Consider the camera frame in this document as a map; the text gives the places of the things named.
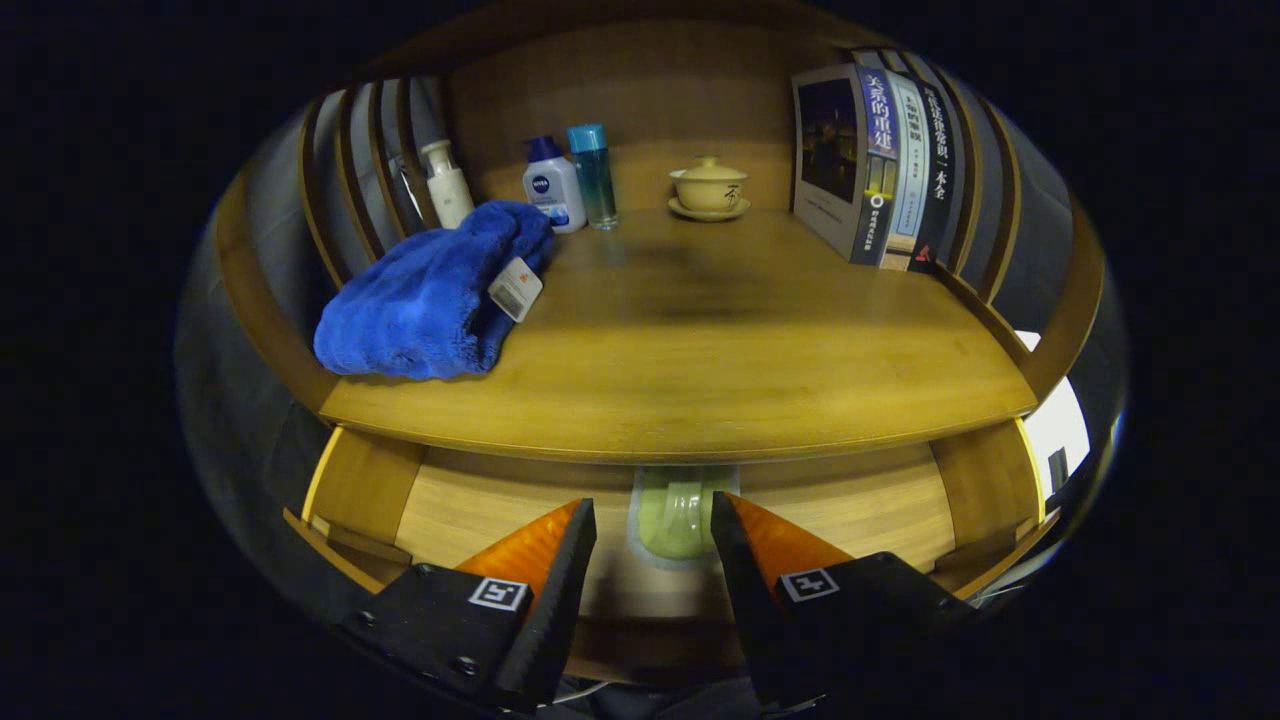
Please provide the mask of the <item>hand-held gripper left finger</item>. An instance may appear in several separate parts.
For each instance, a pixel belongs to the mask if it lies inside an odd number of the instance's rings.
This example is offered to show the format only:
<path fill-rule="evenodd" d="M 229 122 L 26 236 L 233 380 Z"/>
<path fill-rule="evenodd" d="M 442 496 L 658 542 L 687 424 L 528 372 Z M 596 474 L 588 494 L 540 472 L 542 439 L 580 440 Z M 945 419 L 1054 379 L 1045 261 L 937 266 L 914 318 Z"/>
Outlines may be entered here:
<path fill-rule="evenodd" d="M 594 503 L 576 498 L 456 568 L 412 565 L 339 632 L 434 694 L 531 714 L 556 697 L 595 543 Z"/>

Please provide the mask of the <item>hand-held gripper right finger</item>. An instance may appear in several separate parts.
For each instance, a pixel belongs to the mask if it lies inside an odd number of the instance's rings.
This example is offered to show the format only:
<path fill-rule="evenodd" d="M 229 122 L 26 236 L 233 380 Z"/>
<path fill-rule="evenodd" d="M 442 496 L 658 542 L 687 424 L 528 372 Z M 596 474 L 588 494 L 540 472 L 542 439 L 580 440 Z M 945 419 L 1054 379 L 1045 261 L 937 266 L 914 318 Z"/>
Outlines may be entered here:
<path fill-rule="evenodd" d="M 780 714 L 902 703 L 977 637 L 977 612 L 888 551 L 852 556 L 744 497 L 710 533 L 759 701 Z"/>

